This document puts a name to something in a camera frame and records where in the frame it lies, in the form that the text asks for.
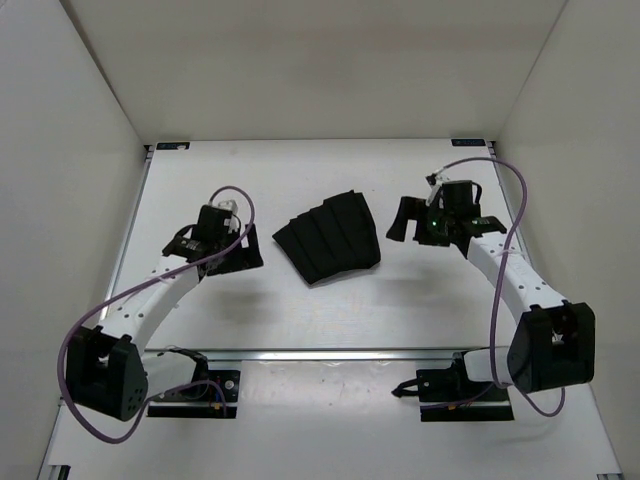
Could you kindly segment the black pleated skirt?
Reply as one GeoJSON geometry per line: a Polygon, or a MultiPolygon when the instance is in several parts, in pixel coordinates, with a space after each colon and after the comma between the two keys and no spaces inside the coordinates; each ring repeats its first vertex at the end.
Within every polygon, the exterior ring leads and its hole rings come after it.
{"type": "Polygon", "coordinates": [[[309,286],[381,261],[373,215],[364,195],[353,190],[290,219],[272,238],[309,286]]]}

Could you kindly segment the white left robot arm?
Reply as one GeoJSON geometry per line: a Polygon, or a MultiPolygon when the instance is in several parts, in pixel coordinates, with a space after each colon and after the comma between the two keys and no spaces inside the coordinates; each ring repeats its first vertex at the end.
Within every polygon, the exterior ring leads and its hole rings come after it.
{"type": "Polygon", "coordinates": [[[196,223],[176,232],[147,279],[93,328],[71,336],[63,376],[67,400],[128,421],[145,402],[178,389],[197,398],[208,389],[205,357],[185,347],[149,354],[146,347],[179,301],[208,276],[263,266],[254,226],[242,224],[233,200],[207,203],[196,223]]]}

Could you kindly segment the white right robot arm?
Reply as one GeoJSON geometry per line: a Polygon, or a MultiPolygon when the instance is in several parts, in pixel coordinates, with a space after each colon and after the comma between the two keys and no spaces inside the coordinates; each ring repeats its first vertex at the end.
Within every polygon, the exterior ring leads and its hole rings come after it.
{"type": "Polygon", "coordinates": [[[494,287],[516,322],[507,347],[462,353],[463,366],[448,376],[449,391],[471,400],[498,381],[525,393],[590,382],[595,373],[595,314],[549,286],[507,243],[507,229],[481,213],[481,187],[472,181],[437,182],[429,198],[401,198],[388,239],[404,241],[415,222],[414,241],[456,246],[494,287]]]}

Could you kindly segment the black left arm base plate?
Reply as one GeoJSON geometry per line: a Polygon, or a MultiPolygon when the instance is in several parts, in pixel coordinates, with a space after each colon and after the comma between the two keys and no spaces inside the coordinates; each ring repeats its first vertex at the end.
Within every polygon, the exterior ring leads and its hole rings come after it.
{"type": "Polygon", "coordinates": [[[209,379],[221,388],[221,392],[213,386],[201,385],[171,393],[152,401],[147,407],[147,416],[170,419],[235,419],[238,412],[241,371],[210,369],[208,375],[209,379]]]}

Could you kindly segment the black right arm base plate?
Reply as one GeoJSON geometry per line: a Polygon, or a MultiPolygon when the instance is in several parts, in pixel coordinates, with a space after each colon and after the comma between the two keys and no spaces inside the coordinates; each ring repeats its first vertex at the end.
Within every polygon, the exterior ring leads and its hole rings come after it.
{"type": "Polygon", "coordinates": [[[418,369],[391,394],[417,398],[422,423],[508,422],[515,419],[508,392],[491,381],[473,382],[461,360],[447,368],[418,369]]]}

